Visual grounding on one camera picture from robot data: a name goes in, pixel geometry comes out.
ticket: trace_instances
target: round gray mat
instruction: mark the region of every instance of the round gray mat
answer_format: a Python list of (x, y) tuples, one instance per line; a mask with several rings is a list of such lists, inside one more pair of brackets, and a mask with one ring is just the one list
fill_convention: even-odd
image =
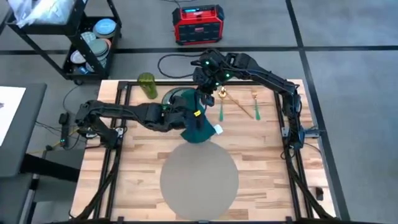
[(167, 205), (187, 220), (219, 218), (231, 206), (238, 187), (238, 169), (231, 156), (209, 141), (175, 148), (160, 175)]

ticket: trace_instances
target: wooden tabletop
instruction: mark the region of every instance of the wooden tabletop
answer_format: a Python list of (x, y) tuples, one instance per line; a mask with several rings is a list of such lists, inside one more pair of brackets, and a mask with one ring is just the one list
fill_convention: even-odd
[[(312, 116), (302, 80), (291, 80), (299, 84), (302, 96), (302, 124), (312, 126)], [(114, 103), (118, 81), (106, 80), (101, 84), (98, 100)], [(176, 86), (158, 86), (158, 98), (148, 100), (139, 86), (134, 86), (130, 105), (160, 103), (164, 94)], [(289, 180), (285, 161), (280, 158), (282, 141), (276, 113), (273, 91), (263, 86), (226, 86), (228, 93), (255, 117), (251, 90), (258, 93), (257, 102), (261, 120), (251, 119), (230, 99), (224, 99), (224, 121), (219, 122), (220, 99), (208, 108), (206, 116), (211, 124), (220, 124), (224, 133), (213, 136), (211, 141), (225, 148), (233, 158), (239, 171), (239, 189), (235, 201), (220, 220), (279, 221), (286, 216), (294, 217)], [(110, 124), (110, 119), (103, 119)], [(160, 172), (167, 156), (181, 143), (181, 131), (159, 133), (143, 128), (135, 121), (127, 122), (124, 136), (119, 176), (114, 198), (112, 220), (124, 216), (125, 221), (136, 220), (181, 220), (165, 203), (160, 191)], [(316, 139), (306, 142), (318, 147)], [(88, 146), (98, 145), (99, 139), (88, 141)], [(78, 215), (98, 189), (104, 148), (87, 149), (73, 200), (71, 214)], [(330, 190), (320, 152), (305, 145), (302, 158), (308, 188), (322, 187), (324, 201), (320, 204), (331, 215), (335, 215)], [(300, 197), (302, 214), (305, 216), (303, 197)], [(104, 216), (107, 196), (104, 197), (101, 216)]]

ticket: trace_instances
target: red power station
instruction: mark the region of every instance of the red power station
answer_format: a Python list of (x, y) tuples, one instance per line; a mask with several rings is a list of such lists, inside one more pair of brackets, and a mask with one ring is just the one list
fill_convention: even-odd
[(177, 8), (173, 24), (179, 45), (217, 42), (223, 37), (224, 10), (219, 5)]

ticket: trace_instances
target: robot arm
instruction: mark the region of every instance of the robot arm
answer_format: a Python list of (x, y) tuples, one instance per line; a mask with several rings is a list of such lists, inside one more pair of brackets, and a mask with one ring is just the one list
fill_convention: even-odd
[(228, 53), (224, 56), (217, 50), (208, 50), (191, 64), (197, 66), (193, 80), (198, 83), (198, 91), (204, 93), (202, 102), (209, 106), (214, 105), (214, 98), (211, 96), (213, 92), (233, 77), (253, 80), (280, 94), (283, 101), (282, 111), (289, 120), (288, 143), (294, 149), (303, 147), (304, 130), (300, 123), (302, 104), (297, 93), (298, 85), (261, 68), (247, 54)]
[(137, 121), (147, 129), (167, 132), (172, 129), (199, 128), (192, 127), (196, 122), (190, 121), (197, 119), (193, 113), (194, 111), (185, 107), (185, 100), (179, 96), (173, 98), (171, 105), (143, 103), (124, 106), (91, 100), (80, 106), (75, 122), (80, 135), (85, 137), (88, 133), (95, 133), (101, 137), (102, 144), (114, 148), (120, 143), (120, 133), (108, 128), (101, 117)]

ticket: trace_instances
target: cart wheel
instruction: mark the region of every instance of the cart wheel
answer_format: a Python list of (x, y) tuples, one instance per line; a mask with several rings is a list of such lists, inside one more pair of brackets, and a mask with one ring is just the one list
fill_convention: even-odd
[(82, 85), (83, 81), (82, 80), (74, 80), (73, 81), (75, 85)]

